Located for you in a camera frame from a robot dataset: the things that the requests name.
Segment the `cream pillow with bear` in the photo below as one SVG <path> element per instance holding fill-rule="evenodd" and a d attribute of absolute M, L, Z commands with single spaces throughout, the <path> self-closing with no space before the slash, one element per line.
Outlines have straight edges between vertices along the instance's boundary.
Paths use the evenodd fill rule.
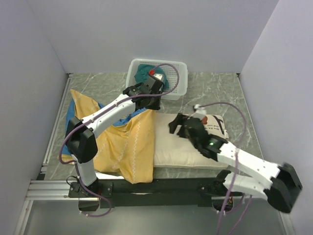
<path fill-rule="evenodd" d="M 176 114 L 155 114 L 154 167 L 226 169 L 228 165 L 218 163 L 201 155 L 188 139 L 180 138 L 176 131 L 169 133 L 168 123 Z"/>

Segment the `blue yellow Pikachu pillowcase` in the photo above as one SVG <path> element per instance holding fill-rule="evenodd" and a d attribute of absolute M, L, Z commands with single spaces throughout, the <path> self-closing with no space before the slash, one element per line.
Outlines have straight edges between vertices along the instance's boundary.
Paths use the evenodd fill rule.
<path fill-rule="evenodd" d="M 73 117 L 82 119 L 102 109 L 95 100 L 78 91 L 72 90 L 71 94 Z M 96 139 L 95 173 L 118 173 L 132 184 L 150 183 L 154 167 L 155 114 L 154 110 L 143 108 L 108 127 Z M 63 164 L 74 164 L 70 152 L 60 153 L 59 160 Z"/>

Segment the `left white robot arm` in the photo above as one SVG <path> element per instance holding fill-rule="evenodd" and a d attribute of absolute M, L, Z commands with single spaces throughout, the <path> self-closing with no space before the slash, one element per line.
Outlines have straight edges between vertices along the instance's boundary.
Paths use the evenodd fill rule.
<path fill-rule="evenodd" d="M 66 131 L 66 147 L 77 164 L 80 191 L 87 197 L 100 194 L 93 158 L 98 152 L 96 139 L 119 119 L 142 108 L 159 110 L 164 77 L 149 75 L 143 83 L 127 87 L 114 101 L 95 113 L 70 119 Z"/>

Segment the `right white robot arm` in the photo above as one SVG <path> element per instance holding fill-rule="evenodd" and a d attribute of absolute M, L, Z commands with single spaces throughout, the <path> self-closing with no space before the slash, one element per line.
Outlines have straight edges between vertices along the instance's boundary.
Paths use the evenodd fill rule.
<path fill-rule="evenodd" d="M 292 211 L 303 186 L 291 164 L 268 162 L 236 148 L 230 141 L 210 134 L 199 118 L 177 114 L 168 127 L 171 134 L 188 139 L 204 157 L 243 172 L 220 173 L 214 184 L 216 193 L 242 192 L 266 200 L 280 212 Z"/>

